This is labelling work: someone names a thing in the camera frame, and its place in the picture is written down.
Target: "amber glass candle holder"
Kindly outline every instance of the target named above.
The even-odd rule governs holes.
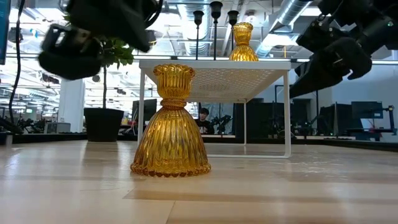
[[[195,71],[186,65],[158,65],[157,92],[163,107],[149,121],[131,170],[140,175],[186,177],[206,174],[211,166],[199,128],[185,99]]]
[[[253,25],[248,22],[241,22],[236,24],[233,29],[236,47],[229,56],[229,60],[257,62],[259,58],[249,45]]]

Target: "wooden floor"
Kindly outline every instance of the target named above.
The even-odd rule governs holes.
[[[283,146],[207,146],[277,154]],[[210,174],[130,173],[135,142],[0,149],[0,223],[398,223],[398,154],[293,146],[282,159],[210,158]]]

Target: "desk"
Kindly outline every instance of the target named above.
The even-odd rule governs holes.
[[[192,80],[192,90],[187,102],[243,103],[244,104],[244,145],[247,143],[246,103],[273,84],[280,77],[284,78],[285,102],[285,154],[283,156],[256,156],[256,158],[286,159],[291,155],[290,138],[290,98],[289,60],[277,62],[231,62],[214,60],[140,60],[141,69],[138,142],[142,137],[144,108],[144,87],[146,75],[154,82],[154,67],[162,64],[181,64],[192,67],[196,75]]]

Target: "shelf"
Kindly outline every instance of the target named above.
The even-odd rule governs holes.
[[[140,60],[139,67],[154,83],[156,65],[177,63],[196,71],[187,102],[246,103],[285,75],[290,62],[212,60]]]

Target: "ceiling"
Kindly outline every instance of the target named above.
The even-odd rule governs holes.
[[[18,0],[12,0],[10,27],[15,27],[17,20]],[[41,105],[42,110],[52,110],[59,104],[60,85],[43,81],[43,74],[59,79],[40,68],[35,57],[40,53],[40,43],[52,23],[66,24],[63,12],[59,9],[62,0],[26,0],[24,13],[21,16],[21,28],[24,40],[21,43],[21,52],[29,58],[22,59],[22,73],[19,82],[16,105]],[[213,56],[215,29],[210,17],[208,4],[211,1],[201,0],[166,0],[163,13],[149,28],[155,30],[157,43],[146,54],[135,52],[137,55],[194,55],[196,43],[196,26],[193,23],[192,12],[196,9],[205,12],[203,23],[200,26],[201,48],[200,55]],[[250,46],[259,57],[287,57],[308,58],[311,52],[297,46],[295,39],[303,32],[309,23],[318,16],[319,10],[314,1],[303,10],[300,17],[294,21],[289,33],[276,32],[269,34],[281,7],[282,0],[248,1],[224,0],[221,17],[218,19],[216,56],[227,57],[231,53],[230,26],[228,25],[228,11],[235,9],[240,12],[238,22],[251,22],[254,26]],[[8,42],[7,52],[12,55],[16,52],[15,44]],[[381,49],[373,55],[375,59],[384,59],[391,53]],[[119,68],[112,66],[108,70],[107,104],[110,108],[119,108],[130,111],[132,101],[138,100],[140,70],[138,62]],[[16,59],[7,58],[6,65],[0,66],[0,104],[8,103],[10,89],[16,75]],[[102,82],[94,82],[91,78],[85,79],[86,106],[102,105]],[[123,89],[126,94],[117,93],[117,88]],[[151,80],[146,80],[146,98],[158,98],[156,86]],[[189,104],[188,110],[193,111],[195,105]]]

